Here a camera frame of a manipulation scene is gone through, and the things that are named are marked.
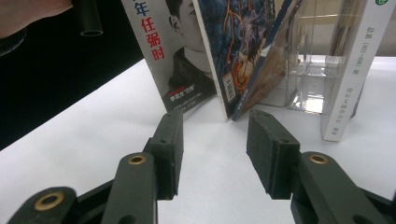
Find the dark background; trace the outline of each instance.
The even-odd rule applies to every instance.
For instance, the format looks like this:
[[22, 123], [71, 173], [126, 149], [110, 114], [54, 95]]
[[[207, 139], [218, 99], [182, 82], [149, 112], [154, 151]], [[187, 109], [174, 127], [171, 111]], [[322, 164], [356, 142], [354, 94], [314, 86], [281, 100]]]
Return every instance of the dark background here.
[[79, 35], [71, 8], [29, 25], [0, 57], [0, 150], [143, 59], [122, 3], [97, 6], [102, 35]]

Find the magazine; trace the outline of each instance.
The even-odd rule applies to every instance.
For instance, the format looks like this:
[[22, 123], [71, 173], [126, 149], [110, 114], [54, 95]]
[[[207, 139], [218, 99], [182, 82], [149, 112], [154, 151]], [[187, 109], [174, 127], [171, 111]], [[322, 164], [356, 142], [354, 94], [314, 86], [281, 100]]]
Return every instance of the magazine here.
[[193, 0], [224, 115], [229, 119], [253, 75], [275, 22], [274, 0]]
[[304, 0], [285, 0], [276, 16], [275, 24], [268, 36], [268, 47], [263, 51], [247, 88], [233, 112], [232, 120], [267, 97], [269, 92], [287, 74], [287, 46], [289, 27]]
[[167, 111], [217, 94], [191, 0], [121, 2]]

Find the book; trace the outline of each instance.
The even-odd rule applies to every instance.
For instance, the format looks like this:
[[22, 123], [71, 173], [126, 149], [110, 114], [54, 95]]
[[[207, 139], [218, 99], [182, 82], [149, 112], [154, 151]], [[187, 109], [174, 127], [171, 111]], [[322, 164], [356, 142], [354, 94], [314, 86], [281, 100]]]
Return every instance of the book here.
[[232, 120], [267, 97], [270, 91], [287, 75], [289, 28], [297, 12], [304, 11], [304, 0], [285, 0], [267, 38], [267, 48], [257, 63], [247, 88], [233, 112]]
[[193, 0], [226, 119], [240, 102], [275, 21], [274, 0]]
[[217, 94], [189, 1], [121, 0], [168, 112], [186, 112]]
[[395, 4], [388, 0], [343, 1], [324, 70], [324, 140], [342, 140]]

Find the person's hand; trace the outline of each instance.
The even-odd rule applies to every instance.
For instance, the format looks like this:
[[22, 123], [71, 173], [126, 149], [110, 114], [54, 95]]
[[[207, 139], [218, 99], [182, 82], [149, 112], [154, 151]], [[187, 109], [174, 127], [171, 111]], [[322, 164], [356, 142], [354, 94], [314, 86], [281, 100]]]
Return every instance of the person's hand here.
[[0, 39], [28, 24], [56, 16], [72, 7], [71, 0], [0, 0]]

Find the white tabletop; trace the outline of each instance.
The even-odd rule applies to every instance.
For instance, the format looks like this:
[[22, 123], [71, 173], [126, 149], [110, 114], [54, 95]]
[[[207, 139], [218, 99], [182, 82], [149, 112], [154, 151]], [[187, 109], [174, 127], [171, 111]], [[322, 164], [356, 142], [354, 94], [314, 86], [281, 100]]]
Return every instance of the white tabletop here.
[[[320, 137], [320, 116], [265, 105], [301, 143], [332, 156], [361, 188], [396, 190], [396, 58], [375, 58], [357, 116], [340, 143]], [[0, 151], [0, 223], [42, 189], [80, 195], [114, 178], [120, 159], [143, 150], [165, 114], [145, 61]], [[184, 119], [179, 195], [159, 202], [159, 223], [294, 223], [273, 201], [246, 154], [248, 113], [225, 120], [214, 97]]]

